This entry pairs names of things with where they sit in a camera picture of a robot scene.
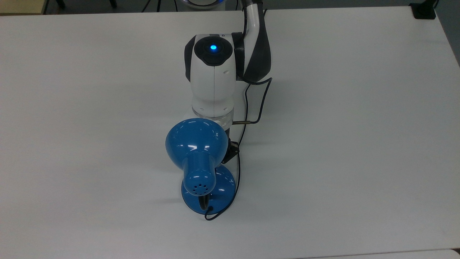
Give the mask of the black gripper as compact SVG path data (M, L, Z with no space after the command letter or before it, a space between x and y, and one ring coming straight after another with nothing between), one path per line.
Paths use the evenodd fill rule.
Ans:
M228 139L228 147L221 164L226 164L240 153L239 143Z

